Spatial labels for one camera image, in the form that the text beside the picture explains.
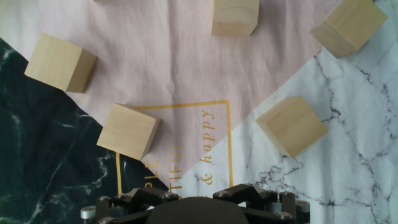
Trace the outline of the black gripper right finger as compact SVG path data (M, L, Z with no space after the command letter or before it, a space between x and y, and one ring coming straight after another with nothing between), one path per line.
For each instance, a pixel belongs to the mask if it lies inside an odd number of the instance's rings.
M297 200L289 191L276 192L258 185L239 184L213 194L213 198L235 205L243 212L248 223L310 224L310 203Z

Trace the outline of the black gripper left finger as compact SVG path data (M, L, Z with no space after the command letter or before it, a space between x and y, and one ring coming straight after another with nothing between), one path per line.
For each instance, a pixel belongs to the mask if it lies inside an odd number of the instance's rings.
M82 224L145 223L150 215L149 207L179 200L173 192L154 187L136 188L115 197L101 196L96 204L80 210Z

